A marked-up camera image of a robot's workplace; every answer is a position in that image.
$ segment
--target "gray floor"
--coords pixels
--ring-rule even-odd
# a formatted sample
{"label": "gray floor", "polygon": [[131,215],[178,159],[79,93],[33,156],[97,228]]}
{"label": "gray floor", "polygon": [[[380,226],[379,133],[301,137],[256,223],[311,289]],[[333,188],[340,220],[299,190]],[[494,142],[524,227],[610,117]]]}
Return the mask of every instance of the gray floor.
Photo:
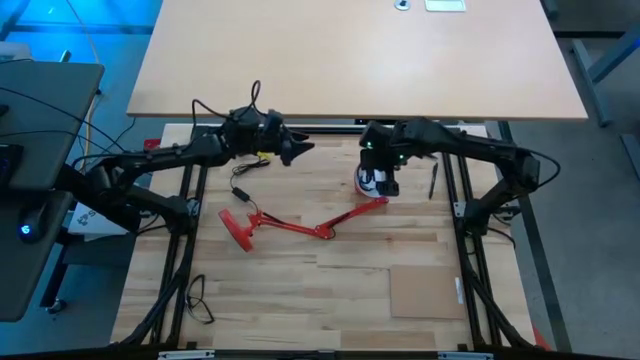
{"label": "gray floor", "polygon": [[[561,10],[563,6],[575,7],[576,3],[561,2]],[[601,16],[602,12],[614,9],[624,13],[623,18],[628,21],[637,18],[639,9],[637,2],[629,1],[616,1],[615,6],[608,7],[598,7],[594,1],[585,3],[590,5],[581,8],[580,18],[563,15],[566,27],[590,23],[582,18],[589,14],[598,19],[597,24],[623,26],[617,20],[603,20],[606,16]],[[131,121],[125,116],[125,110],[149,36],[94,35],[93,38],[107,68],[102,83],[105,95],[94,122],[117,135]],[[13,33],[9,40],[32,44],[34,56],[40,60],[56,60],[65,48],[74,53],[76,61],[92,60],[83,35]],[[611,40],[590,40],[586,45],[591,55],[597,57],[612,43]],[[585,105],[589,113],[594,114],[568,44],[560,41],[560,45]],[[618,138],[624,132],[640,135],[638,74],[640,52],[601,84],[616,119],[609,128],[598,128],[594,119],[586,124],[512,124],[519,144],[548,153],[563,165],[562,175],[537,191],[532,202],[575,352],[640,358],[637,345],[640,339],[640,264],[637,262],[640,238],[635,229],[640,214],[640,182]],[[141,148],[144,139],[160,137],[163,125],[175,121],[139,119],[121,143],[126,148]],[[495,124],[489,127],[492,131],[496,129]],[[108,145],[106,140],[99,142]],[[72,156],[78,154],[79,149],[75,148]],[[518,262],[532,319],[552,343],[537,275],[519,219],[514,220],[513,232],[519,245]],[[126,273],[73,268],[62,288],[62,296],[70,306],[51,317],[36,305],[57,251],[52,253],[25,318],[15,324],[0,324],[0,354],[108,343]]]}

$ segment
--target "red tool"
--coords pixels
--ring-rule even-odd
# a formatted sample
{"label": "red tool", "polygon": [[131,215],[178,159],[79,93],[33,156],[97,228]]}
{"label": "red tool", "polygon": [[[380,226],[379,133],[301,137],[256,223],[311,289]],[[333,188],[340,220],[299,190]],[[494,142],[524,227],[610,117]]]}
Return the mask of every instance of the red tool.
{"label": "red tool", "polygon": [[247,214],[251,225],[249,225],[246,228],[243,228],[242,226],[240,226],[240,224],[238,224],[236,219],[231,215],[231,213],[227,209],[220,211],[218,213],[218,216],[220,216],[220,219],[222,219],[222,222],[227,227],[227,229],[231,233],[231,236],[233,236],[233,238],[236,240],[238,245],[240,245],[240,247],[244,249],[244,251],[249,252],[251,251],[251,249],[253,249],[253,245],[251,244],[251,240],[250,240],[251,235],[253,235],[253,229],[257,228],[260,225],[270,225],[280,229],[295,231],[295,232],[299,232],[299,233],[310,235],[310,236],[315,236],[320,239],[326,240],[326,239],[331,239],[335,234],[333,230],[334,226],[338,225],[341,222],[347,221],[354,216],[358,216],[369,210],[378,208],[388,202],[389,202],[389,199],[387,199],[386,197],[379,197],[379,198],[373,199],[372,201],[366,204],[359,205],[355,209],[348,211],[338,217],[335,217],[327,222],[324,222],[314,228],[308,228],[302,225],[286,223],[282,220],[279,220],[269,215],[266,212],[263,212],[262,210],[258,210],[255,214]]}

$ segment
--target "small white sticker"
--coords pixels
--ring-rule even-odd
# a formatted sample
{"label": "small white sticker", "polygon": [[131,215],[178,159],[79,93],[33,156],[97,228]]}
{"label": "small white sticker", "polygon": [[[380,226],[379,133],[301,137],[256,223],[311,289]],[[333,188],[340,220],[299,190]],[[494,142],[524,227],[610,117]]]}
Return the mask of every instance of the small white sticker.
{"label": "small white sticker", "polygon": [[456,277],[456,293],[458,294],[458,304],[464,304],[464,300],[462,297],[462,284],[460,283],[459,277]]}

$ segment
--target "wooden workbench surface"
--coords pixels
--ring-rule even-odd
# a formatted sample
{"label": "wooden workbench surface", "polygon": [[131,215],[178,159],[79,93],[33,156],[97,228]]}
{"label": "wooden workbench surface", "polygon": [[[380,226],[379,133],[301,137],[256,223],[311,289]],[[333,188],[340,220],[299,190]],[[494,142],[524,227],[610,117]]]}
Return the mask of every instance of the wooden workbench surface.
{"label": "wooden workbench surface", "polygon": [[[162,143],[185,142],[190,131],[190,125],[167,125]],[[485,134],[480,126],[469,131]],[[319,135],[311,141],[316,147],[291,167],[276,158],[235,185],[265,211],[304,225],[319,224],[367,201],[353,188],[357,136]],[[442,169],[431,201],[427,192],[432,163],[411,159],[397,173],[401,195],[384,208],[338,225],[334,239],[262,227],[254,231],[254,251],[245,253],[217,215],[228,208],[241,224],[248,223],[251,206],[235,199],[229,188],[231,168],[242,161],[254,159],[209,170],[191,276],[205,274],[205,301],[216,322],[201,325],[185,313],[183,344],[197,341],[201,348],[216,349],[454,350],[459,343],[470,343],[466,318],[392,318],[390,313],[391,265],[453,266],[459,271]],[[496,182],[494,167],[473,160],[468,164],[476,196],[481,196]],[[155,173],[151,189],[177,194],[182,171]],[[194,174],[191,189],[196,179]],[[168,241],[165,230],[138,238],[113,341],[126,337],[155,301]],[[484,242],[495,299],[522,336],[533,341],[513,247],[492,234]],[[168,309],[170,319],[173,304]],[[479,313],[488,339],[482,306]]]}
{"label": "wooden workbench surface", "polygon": [[258,107],[295,118],[587,118],[540,0],[466,4],[165,0],[127,113],[224,113],[261,80]]}

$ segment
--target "cardboard piece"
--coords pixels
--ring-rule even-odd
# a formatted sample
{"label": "cardboard piece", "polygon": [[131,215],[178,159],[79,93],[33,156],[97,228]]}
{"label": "cardboard piece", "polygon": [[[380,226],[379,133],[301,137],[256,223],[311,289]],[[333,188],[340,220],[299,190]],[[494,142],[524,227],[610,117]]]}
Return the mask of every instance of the cardboard piece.
{"label": "cardboard piece", "polygon": [[450,266],[392,265],[391,316],[465,319],[459,270]]}

